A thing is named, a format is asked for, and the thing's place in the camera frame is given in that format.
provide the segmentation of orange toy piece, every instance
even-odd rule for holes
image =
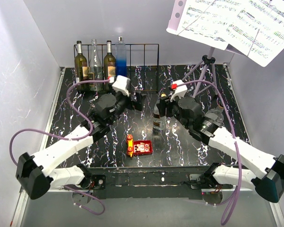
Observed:
[[[133,136],[131,134],[127,135],[127,154],[133,156]]]

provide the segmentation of bottle cap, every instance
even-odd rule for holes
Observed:
[[[218,107],[221,108],[221,109],[224,109],[222,102],[219,102]]]

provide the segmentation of black marble surface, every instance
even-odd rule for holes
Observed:
[[[160,66],[159,70],[159,94],[169,93],[168,86],[172,81],[181,79],[193,65]],[[225,100],[227,110],[230,113],[236,135],[248,141],[241,115],[233,96],[227,75],[222,65],[216,65],[217,84]],[[195,71],[195,77],[199,78],[200,68]],[[211,73],[206,73],[206,80],[212,81]],[[142,89],[145,78],[145,90],[157,89],[157,78],[154,69],[144,70],[135,67],[132,72],[132,88]],[[82,121],[81,117],[66,103],[66,90],[75,82],[74,71],[67,68],[65,71],[61,91],[57,101],[57,107],[51,126],[51,133],[66,136]],[[194,85],[188,86],[188,95],[192,96]],[[217,106],[217,100],[213,99],[214,91],[207,89],[196,97],[204,113]],[[83,113],[88,113],[94,107],[94,103],[101,94],[80,94],[74,90],[71,99],[74,105]],[[194,140],[188,131],[174,118],[167,118],[166,129],[159,135],[152,134],[151,113],[158,94],[148,94],[143,112],[126,110],[119,121],[111,127],[111,132],[93,145],[81,150],[63,162],[60,167],[70,167],[82,163],[87,167],[105,166],[205,166],[213,162],[235,164],[235,159],[223,152],[210,148],[199,141]],[[226,116],[225,127],[230,130]],[[144,155],[130,158],[126,155],[126,136],[132,134],[134,140],[151,140],[153,146],[152,155]],[[47,146],[57,140],[49,138]]]

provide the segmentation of small glass bottle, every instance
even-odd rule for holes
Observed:
[[[126,46],[122,36],[118,37],[118,42],[115,45],[116,51],[116,67],[117,67],[117,76],[127,77],[126,69]]]
[[[209,110],[205,114],[205,117],[208,117],[208,118],[214,120],[215,122],[222,124],[223,120],[224,120],[223,110],[224,110],[223,106],[221,105],[221,103],[219,103],[218,106],[215,109]]]
[[[101,60],[97,52],[97,40],[91,40],[91,51],[89,57],[89,79],[90,80],[103,80],[103,71]],[[91,91],[101,91],[103,83],[90,83],[89,88]]]
[[[166,128],[166,116],[160,117],[159,109],[157,104],[160,103],[160,99],[157,100],[154,109],[153,109],[153,127],[152,133],[158,134],[162,132]]]

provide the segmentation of glass bottle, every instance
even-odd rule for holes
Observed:
[[[160,133],[166,128],[166,116],[160,117],[159,109],[157,104],[160,103],[160,99],[157,100],[154,109],[153,109],[153,127],[152,133]]]
[[[122,36],[118,37],[118,42],[115,45],[116,51],[116,67],[117,67],[117,76],[127,77],[126,70],[126,46]]]
[[[115,57],[112,54],[112,41],[107,40],[107,55],[103,59],[104,78],[115,77]],[[104,85],[105,91],[109,91],[108,83]]]
[[[86,60],[86,57],[84,57],[82,54],[82,42],[81,41],[77,41],[77,49],[78,49],[78,54],[75,57],[76,83],[89,79],[87,60]],[[88,84],[78,85],[77,90],[81,92],[89,91],[89,85]]]
[[[224,120],[223,110],[224,110],[223,106],[221,105],[221,103],[219,103],[218,106],[215,109],[209,110],[205,114],[205,117],[208,117],[208,118],[214,120],[215,122],[222,124],[223,120]]]
[[[97,40],[91,40],[91,51],[89,59],[89,79],[90,80],[103,80],[103,71],[101,60],[97,52]],[[89,88],[91,91],[101,91],[103,83],[90,83]]]

